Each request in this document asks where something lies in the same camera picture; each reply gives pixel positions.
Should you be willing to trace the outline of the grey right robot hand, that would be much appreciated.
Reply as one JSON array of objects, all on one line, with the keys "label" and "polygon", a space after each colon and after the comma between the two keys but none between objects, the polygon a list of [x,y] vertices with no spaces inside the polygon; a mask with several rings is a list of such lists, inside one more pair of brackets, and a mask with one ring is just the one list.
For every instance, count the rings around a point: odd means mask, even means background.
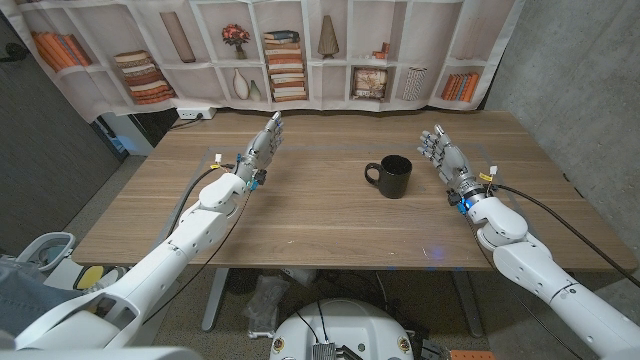
[{"label": "grey right robot hand", "polygon": [[443,128],[436,124],[434,131],[423,131],[418,152],[427,158],[447,185],[449,202],[468,211],[486,198],[487,190],[474,175],[467,157],[451,142]]}]

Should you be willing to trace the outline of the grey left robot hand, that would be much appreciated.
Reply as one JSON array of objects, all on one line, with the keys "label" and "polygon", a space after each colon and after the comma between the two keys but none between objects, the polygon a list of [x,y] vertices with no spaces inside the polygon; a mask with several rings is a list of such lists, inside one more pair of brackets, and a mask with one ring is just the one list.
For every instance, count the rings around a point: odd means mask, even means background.
[{"label": "grey left robot hand", "polygon": [[245,153],[234,168],[234,174],[248,182],[258,172],[264,172],[282,143],[282,114],[276,111],[264,129],[248,143]]}]

